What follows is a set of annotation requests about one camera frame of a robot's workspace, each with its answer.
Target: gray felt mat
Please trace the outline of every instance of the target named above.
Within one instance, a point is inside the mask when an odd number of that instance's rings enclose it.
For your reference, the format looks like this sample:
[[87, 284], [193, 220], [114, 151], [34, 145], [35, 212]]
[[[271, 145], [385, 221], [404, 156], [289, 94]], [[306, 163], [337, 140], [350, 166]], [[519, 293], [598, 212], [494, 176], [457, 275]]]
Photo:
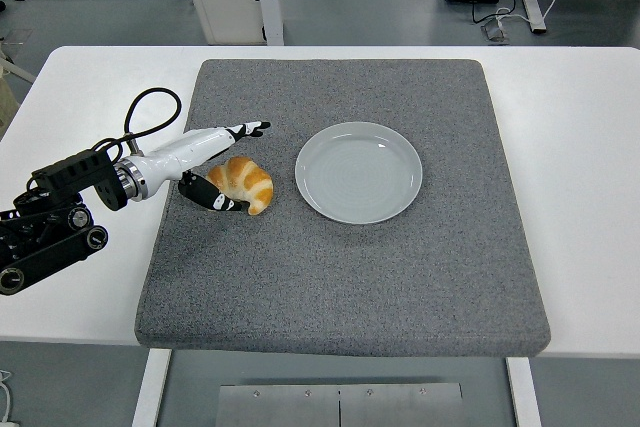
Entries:
[[[140, 299], [149, 347], [362, 356], [532, 356], [550, 340], [482, 67], [464, 60], [211, 60], [187, 129], [272, 122], [248, 155], [275, 197], [257, 217], [170, 192]], [[368, 121], [416, 148], [398, 216], [340, 224], [302, 198], [305, 142]], [[203, 167], [204, 174], [212, 165]]]

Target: gray floor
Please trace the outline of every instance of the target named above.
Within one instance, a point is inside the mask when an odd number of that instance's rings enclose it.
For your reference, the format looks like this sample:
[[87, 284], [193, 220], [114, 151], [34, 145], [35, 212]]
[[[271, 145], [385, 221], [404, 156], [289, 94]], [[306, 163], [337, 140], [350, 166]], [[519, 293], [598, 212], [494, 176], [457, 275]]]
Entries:
[[[62, 45], [204, 45], [191, 0], [4, 0], [0, 37], [15, 62], [37, 74]], [[511, 5], [502, 0], [500, 6]], [[543, 9], [551, 0], [540, 0]], [[468, 5], [444, 0], [282, 0], [289, 45], [487, 45]], [[477, 15], [492, 12], [482, 6]], [[516, 12], [524, 13], [520, 0]], [[640, 0], [558, 0], [548, 32], [505, 20], [512, 45], [640, 47]], [[572, 75], [584, 75], [576, 66]], [[21, 101], [29, 85], [10, 78]], [[0, 369], [14, 372], [12, 420], [39, 425], [130, 425], [147, 350], [0, 343]], [[640, 425], [640, 362], [534, 359], [545, 427]], [[212, 425], [217, 389], [255, 380], [439, 379], [474, 392], [469, 425], [515, 425], [504, 365], [492, 359], [345, 359], [180, 352], [172, 364], [160, 425]]]

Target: croissant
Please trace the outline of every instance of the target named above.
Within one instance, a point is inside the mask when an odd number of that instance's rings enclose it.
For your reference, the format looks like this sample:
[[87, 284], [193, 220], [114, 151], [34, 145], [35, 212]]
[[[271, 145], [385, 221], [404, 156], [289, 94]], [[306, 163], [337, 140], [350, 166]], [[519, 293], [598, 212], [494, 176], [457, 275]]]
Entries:
[[207, 180], [227, 197], [249, 202], [249, 215], [258, 215], [273, 198], [271, 176], [249, 157], [232, 157], [225, 164], [216, 165]]

